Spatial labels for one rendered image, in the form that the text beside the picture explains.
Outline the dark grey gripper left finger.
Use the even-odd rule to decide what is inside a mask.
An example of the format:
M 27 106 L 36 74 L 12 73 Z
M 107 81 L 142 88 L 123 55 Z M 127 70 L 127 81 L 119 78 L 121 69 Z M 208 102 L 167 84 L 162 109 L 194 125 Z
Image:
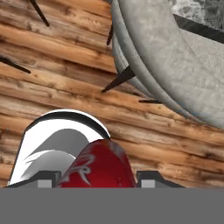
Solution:
M 60 171 L 39 171 L 27 180 L 8 185 L 8 188 L 54 188 L 60 178 Z

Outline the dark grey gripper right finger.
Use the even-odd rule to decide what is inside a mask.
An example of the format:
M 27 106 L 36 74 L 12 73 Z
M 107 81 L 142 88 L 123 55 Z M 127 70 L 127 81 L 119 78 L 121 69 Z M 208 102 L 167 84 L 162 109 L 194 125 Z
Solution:
M 141 188 L 182 188 L 182 185 L 166 180 L 158 171 L 137 171 L 137 186 Z

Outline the red soda can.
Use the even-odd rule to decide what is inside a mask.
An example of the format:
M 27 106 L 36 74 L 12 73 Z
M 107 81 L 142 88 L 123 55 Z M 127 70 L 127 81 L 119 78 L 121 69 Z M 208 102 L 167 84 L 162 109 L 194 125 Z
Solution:
M 61 188 L 136 186 L 124 149 L 110 140 L 97 140 L 85 147 L 57 184 Z

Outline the white and black round container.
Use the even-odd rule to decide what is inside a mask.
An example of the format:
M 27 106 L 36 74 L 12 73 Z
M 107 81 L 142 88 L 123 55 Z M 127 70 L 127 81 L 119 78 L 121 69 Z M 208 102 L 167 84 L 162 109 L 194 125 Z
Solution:
M 107 128 L 90 114 L 74 109 L 47 112 L 24 130 L 8 184 L 41 171 L 64 175 L 88 144 L 109 138 Z

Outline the large grey plate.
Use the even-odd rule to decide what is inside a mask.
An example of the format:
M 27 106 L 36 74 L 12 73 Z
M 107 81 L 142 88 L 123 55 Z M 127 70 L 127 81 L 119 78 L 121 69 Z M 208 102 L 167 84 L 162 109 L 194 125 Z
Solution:
M 109 0 L 132 71 L 167 108 L 224 130 L 224 0 Z

